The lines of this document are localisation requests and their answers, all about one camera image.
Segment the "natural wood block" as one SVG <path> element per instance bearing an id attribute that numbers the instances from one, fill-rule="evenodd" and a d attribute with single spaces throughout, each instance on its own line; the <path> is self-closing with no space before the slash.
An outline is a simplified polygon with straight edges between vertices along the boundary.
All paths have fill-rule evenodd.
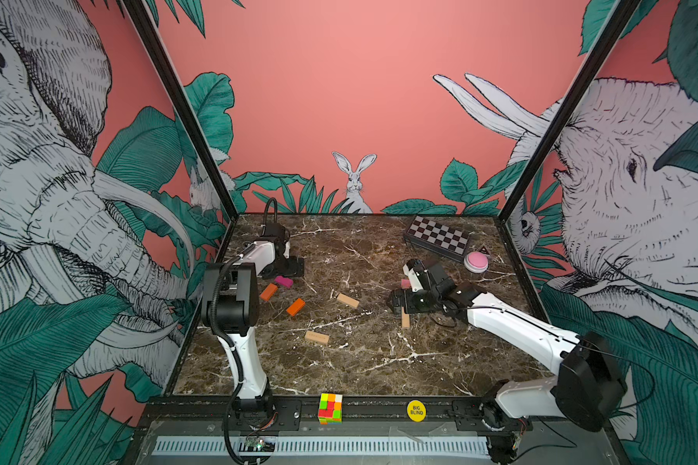
<path id="1" fill-rule="evenodd" d="M 346 294 L 339 294 L 337 296 L 337 301 L 348 305 L 349 307 L 352 307 L 354 309 L 357 309 L 360 305 L 360 302 L 358 300 L 355 300 L 355 298 L 351 298 L 351 296 L 347 296 Z"/>
<path id="2" fill-rule="evenodd" d="M 410 316 L 406 313 L 405 309 L 401 309 L 401 327 L 403 329 L 409 329 L 410 327 Z"/>
<path id="3" fill-rule="evenodd" d="M 330 342 L 330 337 L 327 334 L 319 333 L 316 331 L 307 331 L 304 336 L 306 340 L 315 342 L 322 345 L 328 345 Z"/>

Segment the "orange block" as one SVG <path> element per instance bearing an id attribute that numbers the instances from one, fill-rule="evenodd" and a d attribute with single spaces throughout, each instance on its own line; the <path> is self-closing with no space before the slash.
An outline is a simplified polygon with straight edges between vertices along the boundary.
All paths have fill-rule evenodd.
<path id="1" fill-rule="evenodd" d="M 298 298 L 286 309 L 286 312 L 290 317 L 295 317 L 305 305 L 306 302 L 301 298 Z"/>
<path id="2" fill-rule="evenodd" d="M 278 291 L 278 286 L 275 283 L 270 283 L 263 292 L 260 294 L 261 300 L 264 302 L 270 301 L 273 296 L 276 294 Z"/>

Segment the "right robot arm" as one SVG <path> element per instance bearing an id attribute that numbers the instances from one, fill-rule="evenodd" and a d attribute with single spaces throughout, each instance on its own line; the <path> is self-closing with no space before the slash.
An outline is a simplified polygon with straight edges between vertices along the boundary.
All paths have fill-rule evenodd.
<path id="1" fill-rule="evenodd" d="M 475 286 L 447 294 L 397 289 L 390 292 L 388 305 L 396 314 L 443 313 L 492 333 L 548 368 L 549 378 L 507 382 L 496 391 L 494 405 L 507 418 L 565 418 L 597 432 L 627 393 L 607 339 L 550 325 Z"/>

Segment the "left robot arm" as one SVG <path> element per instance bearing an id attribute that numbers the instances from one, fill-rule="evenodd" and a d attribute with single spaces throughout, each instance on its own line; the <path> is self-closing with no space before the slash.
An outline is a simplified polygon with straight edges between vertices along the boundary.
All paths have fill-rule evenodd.
<path id="1" fill-rule="evenodd" d="M 277 410 L 268 375 L 259 358 L 258 277 L 262 272 L 300 276 L 304 260 L 291 255 L 288 239 L 261 238 L 229 261 L 207 265 L 201 321 L 225 351 L 234 378 L 231 412 L 256 432 L 273 425 Z"/>

